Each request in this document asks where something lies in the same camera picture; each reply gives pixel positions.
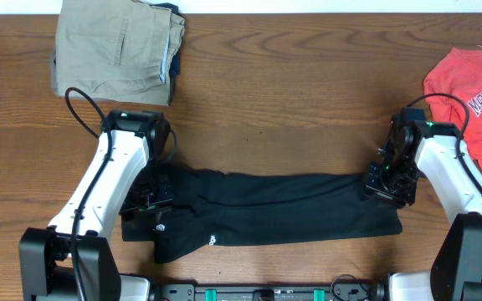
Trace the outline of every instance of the wooden surface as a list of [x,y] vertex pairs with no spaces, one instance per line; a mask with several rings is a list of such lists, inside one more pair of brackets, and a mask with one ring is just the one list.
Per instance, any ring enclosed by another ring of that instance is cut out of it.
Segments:
[[[97,141],[50,89],[57,16],[0,16],[0,300],[20,299],[18,241],[46,227],[76,188]],[[182,75],[163,110],[177,161],[257,175],[364,172],[391,114],[455,46],[482,44],[482,14],[189,15]],[[84,102],[76,110],[99,124]],[[199,283],[329,283],[430,269],[449,225],[432,187],[401,210],[401,235],[267,247],[210,247],[156,265],[153,243],[112,250],[122,273]]]

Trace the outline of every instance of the stack of folded clothes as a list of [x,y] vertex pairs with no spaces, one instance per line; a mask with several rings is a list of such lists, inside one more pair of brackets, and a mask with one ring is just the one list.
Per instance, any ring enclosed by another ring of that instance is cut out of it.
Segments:
[[54,92],[169,105],[185,20],[171,4],[64,0],[52,59]]

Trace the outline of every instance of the white backdrop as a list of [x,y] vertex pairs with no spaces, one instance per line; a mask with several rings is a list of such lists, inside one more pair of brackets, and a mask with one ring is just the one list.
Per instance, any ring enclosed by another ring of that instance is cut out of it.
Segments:
[[[62,2],[63,0],[0,0],[0,13],[59,13]],[[178,5],[182,13],[482,13],[482,0],[154,1],[161,2]]]

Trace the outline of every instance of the wooden table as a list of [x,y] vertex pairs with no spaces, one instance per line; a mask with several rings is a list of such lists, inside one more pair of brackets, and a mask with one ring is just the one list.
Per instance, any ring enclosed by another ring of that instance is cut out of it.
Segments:
[[[0,16],[0,300],[21,298],[24,230],[47,226],[97,146],[51,92],[56,26],[57,16]],[[172,105],[100,106],[162,110],[178,135],[176,160],[194,168],[364,172],[428,71],[451,47],[478,44],[482,14],[189,15]],[[99,124],[85,102],[74,106]],[[399,212],[397,236],[206,246],[156,265],[153,243],[122,242],[117,226],[112,251],[121,273],[161,282],[329,283],[430,269],[449,225],[427,181],[416,200]]]

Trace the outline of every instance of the cable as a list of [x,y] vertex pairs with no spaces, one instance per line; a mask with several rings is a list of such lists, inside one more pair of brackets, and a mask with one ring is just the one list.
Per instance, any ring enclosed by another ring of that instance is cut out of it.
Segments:
[[101,173],[107,166],[107,163],[109,163],[109,160],[111,158],[111,152],[113,149],[113,137],[110,133],[110,126],[109,123],[107,122],[107,119],[105,118],[105,115],[101,112],[100,107],[88,96],[85,92],[81,91],[80,89],[77,88],[68,88],[66,90],[66,93],[64,94],[64,98],[66,100],[66,105],[68,106],[68,109],[70,112],[72,112],[72,115],[79,121],[79,123],[86,129],[88,130],[94,137],[98,138],[99,136],[90,129],[90,127],[81,120],[81,118],[75,113],[74,108],[72,108],[72,105],[70,104],[69,100],[69,94],[70,92],[75,91],[79,94],[81,94],[83,97],[85,97],[90,104],[96,109],[96,112],[98,112],[98,115],[101,117],[101,121],[103,122],[105,126],[105,133],[107,134],[107,152],[104,156],[103,162],[101,162],[101,166],[96,172],[94,178],[90,182],[89,187],[87,188],[85,194],[83,195],[83,198],[81,199],[81,202],[79,202],[79,205],[77,209],[74,211],[74,223],[72,224],[72,235],[70,238],[70,253],[72,254],[72,264],[74,265],[74,274],[75,274],[75,281],[77,283],[77,288],[79,291],[79,294],[81,295],[81,299],[83,301],[86,301],[86,295],[85,295],[85,288],[83,285],[83,279],[81,277],[81,271],[79,269],[79,254],[77,252],[77,228],[79,226],[79,221],[81,220],[83,216],[83,210],[85,209],[85,203],[87,202],[87,199],[89,198],[90,193],[92,192],[92,189],[94,189],[94,186],[98,179],[100,179]]
[[174,158],[174,155],[176,154],[177,152],[177,138],[176,138],[176,133],[174,132],[174,130],[171,129],[171,133],[172,133],[172,137],[174,138],[174,150],[171,151],[170,154],[168,154],[168,157],[165,158],[165,160],[161,161],[161,164],[165,164],[165,163],[168,163],[172,160],[172,158]]
[[431,93],[431,94],[426,94],[426,95],[423,95],[423,96],[417,98],[412,103],[407,105],[407,107],[413,106],[417,102],[419,102],[420,100],[426,99],[426,98],[432,97],[432,96],[448,97],[450,99],[456,100],[460,105],[462,105],[462,107],[464,109],[464,112],[466,114],[466,117],[464,118],[462,130],[460,131],[459,136],[457,137],[457,141],[455,142],[455,153],[456,153],[457,158],[459,159],[460,165],[463,167],[464,171],[466,172],[466,175],[468,175],[469,179],[472,181],[472,183],[474,183],[475,187],[477,188],[477,190],[479,191],[479,193],[482,196],[482,186],[479,184],[479,182],[477,181],[475,176],[472,174],[472,171],[468,168],[468,165],[466,164],[466,162],[464,162],[464,153],[460,151],[460,142],[464,138],[464,132],[466,131],[466,128],[468,127],[468,121],[469,121],[469,109],[466,106],[466,104],[460,98],[458,98],[457,96],[451,95],[451,94]]
[[[354,280],[358,280],[356,279],[356,277],[350,275],[350,274],[342,274],[340,276],[338,276],[336,279],[334,279],[334,281],[332,281],[332,284],[331,284],[331,293],[334,295],[334,297],[336,297],[338,299],[338,301],[345,301],[344,299],[340,298],[340,296],[338,296],[336,293],[334,293],[334,283],[336,283],[336,281],[338,281],[340,278],[342,277],[350,277],[350,278],[353,278]],[[361,283],[358,283],[358,285],[360,285],[361,289],[364,290],[364,292],[366,292],[367,294],[367,297],[365,298],[361,298],[361,299],[358,299],[358,301],[364,301],[364,300],[368,300],[369,299],[369,291],[367,290],[366,287],[364,287]]]

